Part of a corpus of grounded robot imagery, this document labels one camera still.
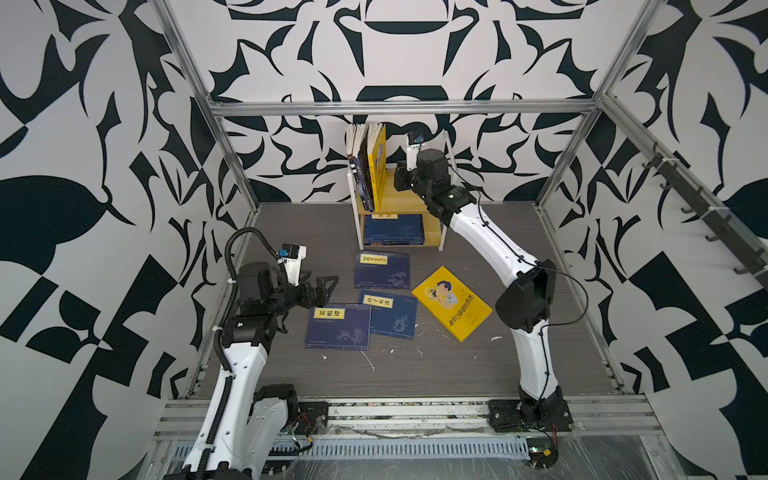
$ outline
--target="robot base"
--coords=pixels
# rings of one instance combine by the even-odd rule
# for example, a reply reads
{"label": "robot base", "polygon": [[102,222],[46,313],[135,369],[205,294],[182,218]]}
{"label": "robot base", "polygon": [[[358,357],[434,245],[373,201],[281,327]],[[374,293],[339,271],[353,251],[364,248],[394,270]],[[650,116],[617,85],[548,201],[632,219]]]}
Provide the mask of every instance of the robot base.
{"label": "robot base", "polygon": [[488,409],[488,423],[496,432],[524,432],[527,428],[570,432],[573,423],[560,386],[541,402],[520,389],[519,400],[491,400]]}

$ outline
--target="paper scrap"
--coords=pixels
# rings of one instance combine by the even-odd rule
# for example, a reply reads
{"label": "paper scrap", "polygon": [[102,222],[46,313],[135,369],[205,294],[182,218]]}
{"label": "paper scrap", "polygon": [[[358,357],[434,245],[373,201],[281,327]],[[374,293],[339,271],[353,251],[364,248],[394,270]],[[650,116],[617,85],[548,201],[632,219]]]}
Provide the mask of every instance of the paper scrap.
{"label": "paper scrap", "polygon": [[365,352],[363,352],[362,350],[360,350],[360,353],[362,353],[362,356],[364,356],[364,357],[366,358],[366,360],[368,360],[368,364],[369,364],[369,365],[371,365],[371,369],[372,369],[372,370],[375,372],[375,371],[376,371],[376,367],[375,367],[375,366],[373,366],[373,364],[371,363],[371,359],[370,359],[370,358],[368,358],[368,356],[366,355],[366,353],[365,353]]}

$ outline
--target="yellow book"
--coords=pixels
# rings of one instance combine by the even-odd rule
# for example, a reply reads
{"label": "yellow book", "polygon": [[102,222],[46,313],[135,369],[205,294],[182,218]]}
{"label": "yellow book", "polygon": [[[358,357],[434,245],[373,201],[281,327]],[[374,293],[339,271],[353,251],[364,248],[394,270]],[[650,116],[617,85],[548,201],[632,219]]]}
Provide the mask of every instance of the yellow book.
{"label": "yellow book", "polygon": [[371,172],[371,190],[374,211],[379,211],[386,181],[386,127],[384,124],[368,126],[368,168]]}
{"label": "yellow book", "polygon": [[493,311],[444,266],[411,293],[459,342],[474,332]]}

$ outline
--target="black and white patterned wall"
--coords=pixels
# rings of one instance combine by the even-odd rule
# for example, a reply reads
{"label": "black and white patterned wall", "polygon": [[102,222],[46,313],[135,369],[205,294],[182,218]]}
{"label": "black and white patterned wall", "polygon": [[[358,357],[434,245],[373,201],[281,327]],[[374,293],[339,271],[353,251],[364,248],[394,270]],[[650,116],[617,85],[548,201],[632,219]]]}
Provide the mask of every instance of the black and white patterned wall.
{"label": "black and white patterned wall", "polygon": [[[761,0],[670,0],[616,90],[763,239],[767,38]],[[768,293],[645,161],[602,116],[547,207],[557,240],[688,472],[768,475]]]}
{"label": "black and white patterned wall", "polygon": [[2,477],[134,478],[246,221],[144,0],[0,7]]}
{"label": "black and white patterned wall", "polygon": [[[216,101],[589,98],[641,0],[172,0]],[[344,130],[365,117],[229,118],[259,200],[341,201]],[[397,115],[447,131],[462,176],[494,200],[534,200],[576,114]]]}

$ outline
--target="wood grain surface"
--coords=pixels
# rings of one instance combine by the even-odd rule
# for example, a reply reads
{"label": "wood grain surface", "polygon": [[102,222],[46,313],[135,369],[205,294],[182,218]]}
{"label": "wood grain surface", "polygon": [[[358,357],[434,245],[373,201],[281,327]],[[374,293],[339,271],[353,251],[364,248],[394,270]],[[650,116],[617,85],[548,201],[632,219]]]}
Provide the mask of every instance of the wood grain surface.
{"label": "wood grain surface", "polygon": [[[553,259],[551,245],[532,205],[489,204],[484,210],[507,235],[538,259]],[[334,303],[357,303],[353,287],[357,252],[352,208],[348,204],[264,204],[259,228],[275,248],[283,243],[305,245],[303,269],[313,277],[338,275]],[[386,251],[385,247],[372,250]],[[493,269],[474,248],[449,231],[445,249],[398,248],[411,255],[412,287],[445,266],[491,307],[504,291]],[[245,262],[270,255],[258,239],[251,240]],[[409,294],[408,290],[382,290]],[[563,279],[558,279],[551,307],[553,323],[567,322],[580,311]],[[360,351],[305,349],[309,313],[295,307],[288,334],[278,334],[259,384],[292,383],[299,396],[501,396],[517,395],[520,369],[515,342],[496,313],[463,343],[419,305],[414,340],[371,335],[366,358]],[[586,326],[578,323],[549,329],[554,373],[565,395],[614,393],[601,357]],[[218,365],[215,356],[199,397],[210,398]]]}

